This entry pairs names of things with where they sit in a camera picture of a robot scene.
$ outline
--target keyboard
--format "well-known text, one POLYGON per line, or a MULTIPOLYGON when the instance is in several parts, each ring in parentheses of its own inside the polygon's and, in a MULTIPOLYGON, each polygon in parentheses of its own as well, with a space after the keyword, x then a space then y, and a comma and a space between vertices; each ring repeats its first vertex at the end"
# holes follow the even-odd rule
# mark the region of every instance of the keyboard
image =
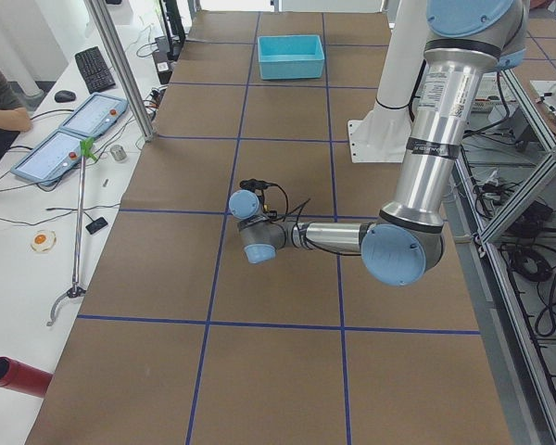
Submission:
POLYGON ((107 63, 97 46, 81 51, 74 58, 89 93, 104 91, 115 86, 107 63))

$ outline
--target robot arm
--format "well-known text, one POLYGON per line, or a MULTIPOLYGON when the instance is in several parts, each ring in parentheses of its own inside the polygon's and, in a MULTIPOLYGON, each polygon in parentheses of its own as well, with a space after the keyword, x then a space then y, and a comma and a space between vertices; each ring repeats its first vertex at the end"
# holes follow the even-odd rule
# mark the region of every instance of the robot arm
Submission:
POLYGON ((250 262, 283 247, 359 253, 371 274, 392 286, 422 277, 443 255, 439 208, 484 73, 523 59, 528 0, 430 0, 431 33, 423 95, 396 193, 372 223, 276 221, 253 190, 231 197, 250 262))

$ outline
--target blue tray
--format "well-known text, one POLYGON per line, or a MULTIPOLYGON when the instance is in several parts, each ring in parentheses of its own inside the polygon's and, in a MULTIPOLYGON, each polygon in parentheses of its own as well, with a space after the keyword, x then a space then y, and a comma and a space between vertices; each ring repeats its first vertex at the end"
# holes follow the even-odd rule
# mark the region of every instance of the blue tray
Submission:
POLYGON ((322 41, 319 35, 258 37, 259 75, 263 80, 322 77, 322 41))

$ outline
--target computer mouse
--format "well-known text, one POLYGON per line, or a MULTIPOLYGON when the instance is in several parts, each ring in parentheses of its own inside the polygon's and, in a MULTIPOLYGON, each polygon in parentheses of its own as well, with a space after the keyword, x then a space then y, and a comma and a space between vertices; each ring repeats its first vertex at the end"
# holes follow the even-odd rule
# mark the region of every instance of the computer mouse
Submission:
POLYGON ((76 94, 73 91, 61 90, 54 95, 54 100, 58 103, 72 102, 76 100, 76 94))

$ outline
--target white table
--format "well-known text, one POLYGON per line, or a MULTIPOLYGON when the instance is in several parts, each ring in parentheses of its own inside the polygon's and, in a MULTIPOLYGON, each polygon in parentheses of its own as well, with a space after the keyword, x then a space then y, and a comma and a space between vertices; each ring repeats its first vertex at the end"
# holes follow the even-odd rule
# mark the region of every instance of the white table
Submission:
MULTIPOLYGON (((130 60, 134 77, 143 97, 152 87, 158 86, 158 77, 151 57, 139 58, 136 49, 154 40, 155 28, 145 29, 145 25, 119 26, 118 33, 126 55, 130 60)), ((108 61, 107 53, 96 32, 87 40, 85 47, 99 45, 108 61)), ((141 54, 148 54, 144 48, 141 54)), ((107 90, 110 95, 124 96, 113 71, 118 86, 107 90)), ((54 88, 47 95, 35 114, 56 108, 75 108, 88 96, 82 77, 72 60, 54 88), (58 104, 54 93, 58 90, 72 90, 77 99, 74 102, 58 104)), ((35 146, 68 116, 67 113, 46 115, 33 121, 33 129, 22 134, 15 144, 35 146)), ((102 136, 96 146, 102 146, 112 134, 132 117, 128 112, 108 133, 102 136)), ((139 146, 144 143, 135 122, 130 123, 116 142, 124 147, 128 158, 123 162, 115 161, 110 154, 97 164, 87 168, 84 206, 114 205, 130 182, 133 169, 140 156, 139 146)), ((0 162, 0 175, 8 171, 15 162, 24 156, 25 150, 8 152, 0 162)), ((0 189, 25 184, 12 174, 0 180, 0 189)), ((57 186, 46 193, 36 186, 0 193, 0 217, 9 220, 34 223, 58 214, 46 211, 50 207, 77 207, 79 172, 69 174, 57 186)), ((93 218, 105 217, 109 226, 89 235, 83 230, 82 260, 80 269, 81 287, 87 288, 97 261, 107 240, 118 209, 89 210, 93 218)), ((57 322, 46 327, 49 311, 53 302, 71 287, 76 212, 52 222, 35 227, 16 225, 0 221, 0 356, 7 356, 32 366, 53 372, 70 333, 82 299, 67 299, 60 304, 57 322), (56 233, 57 242, 46 253, 36 253, 31 241, 38 230, 56 233)), ((84 218, 86 225, 90 220, 84 218)), ((0 445, 20 445, 24 443, 39 412, 42 400, 18 392, 0 388, 0 445)))

